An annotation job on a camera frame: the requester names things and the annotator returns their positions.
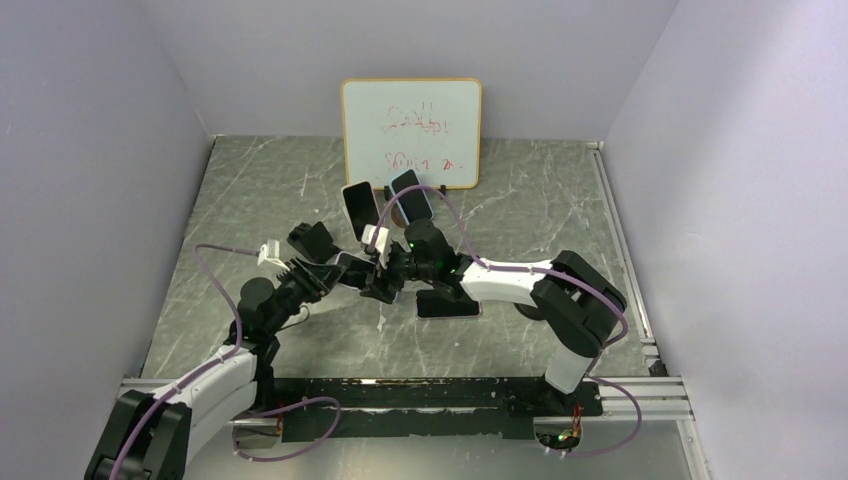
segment whiteboard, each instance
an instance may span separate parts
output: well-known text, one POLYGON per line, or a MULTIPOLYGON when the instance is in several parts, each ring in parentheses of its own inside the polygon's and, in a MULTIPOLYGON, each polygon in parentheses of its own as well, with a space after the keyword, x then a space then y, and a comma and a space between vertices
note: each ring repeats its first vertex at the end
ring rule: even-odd
POLYGON ((425 185, 472 188, 480 174, 483 87, 473 78, 342 84, 347 182, 381 189, 413 169, 425 185))

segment brown round object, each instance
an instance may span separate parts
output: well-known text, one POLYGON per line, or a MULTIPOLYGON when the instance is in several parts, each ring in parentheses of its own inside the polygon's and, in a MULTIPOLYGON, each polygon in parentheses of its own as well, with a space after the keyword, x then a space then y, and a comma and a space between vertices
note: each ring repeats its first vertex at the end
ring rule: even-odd
POLYGON ((400 214, 400 209, 397 205, 392 207, 392 221, 400 228, 406 228, 408 226, 403 219, 403 215, 400 214))

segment red handwriting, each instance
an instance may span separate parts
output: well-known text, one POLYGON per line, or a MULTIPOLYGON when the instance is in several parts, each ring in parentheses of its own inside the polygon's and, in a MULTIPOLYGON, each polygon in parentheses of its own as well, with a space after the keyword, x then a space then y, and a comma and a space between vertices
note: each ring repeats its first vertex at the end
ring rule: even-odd
POLYGON ((409 128, 432 135, 447 135, 449 132, 447 120, 433 118, 433 102, 421 102, 420 108, 389 107, 380 128, 383 133, 409 128))
POLYGON ((435 165, 439 162, 444 163, 445 165, 453 166, 450 160, 447 158, 443 158, 440 160, 434 160, 429 158, 420 158, 415 155, 409 155, 406 152, 386 152, 385 155, 386 164, 388 164, 389 169, 391 170, 407 170, 407 169, 415 169, 417 172, 426 172, 430 170, 431 165, 435 165))

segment smartphone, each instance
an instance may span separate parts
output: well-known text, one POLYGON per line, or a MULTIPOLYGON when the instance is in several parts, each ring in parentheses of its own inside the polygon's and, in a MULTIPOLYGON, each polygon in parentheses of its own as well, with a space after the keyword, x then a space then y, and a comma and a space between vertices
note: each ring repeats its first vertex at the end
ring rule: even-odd
POLYGON ((480 315, 479 302, 452 302, 434 290, 415 292, 415 313, 418 318, 456 318, 480 315))
POLYGON ((373 262, 347 252, 339 253, 336 257, 336 265, 346 267, 339 279, 339 284, 356 290, 365 288, 365 280, 368 274, 377 269, 373 262))
POLYGON ((359 182, 342 187, 342 201, 347 221, 353 228, 356 241, 362 241, 366 225, 377 225, 380 211, 377 210, 377 199, 374 189, 369 182, 359 182))
MULTIPOLYGON (((421 182, 418 181, 418 175, 415 174, 415 170, 409 169, 395 177, 389 183, 389 191, 392 193, 392 196, 395 196, 406 187, 420 184, 421 182)), ((407 192, 398 200, 397 205, 407 225, 415 220, 433 219, 433 208, 430 206, 430 201, 427 199, 427 195, 423 190, 407 192)))

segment table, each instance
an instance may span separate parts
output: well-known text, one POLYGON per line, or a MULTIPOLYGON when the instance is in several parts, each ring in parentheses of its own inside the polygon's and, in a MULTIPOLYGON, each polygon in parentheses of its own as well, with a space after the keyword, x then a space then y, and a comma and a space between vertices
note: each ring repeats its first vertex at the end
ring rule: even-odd
MULTIPOLYGON (((285 239, 300 222, 320 220, 340 247, 361 251, 342 213, 344 183, 341 138, 218 137, 142 376, 179 377, 207 359, 226 335, 232 315, 193 260, 196 243, 258 248, 267 238, 285 239)), ((483 140, 479 184, 448 196, 483 257, 526 262, 574 250, 632 298, 596 164, 584 142, 483 140)), ((450 212, 435 197, 431 203, 436 226, 459 245, 450 212)), ((393 233, 401 237, 399 229, 393 233)), ((295 254, 284 245, 286 255, 295 254)), ((264 275, 248 257, 208 252, 205 258, 234 296, 245 281, 264 275)), ((334 290, 311 308, 306 323, 279 335, 276 375, 544 373, 556 342, 545 322, 528 320, 502 302, 484 303, 478 318, 418 320, 414 290, 425 286, 407 286, 392 305, 334 290)), ((634 310, 626 315, 630 333, 604 353, 596 375, 647 375, 634 310)))

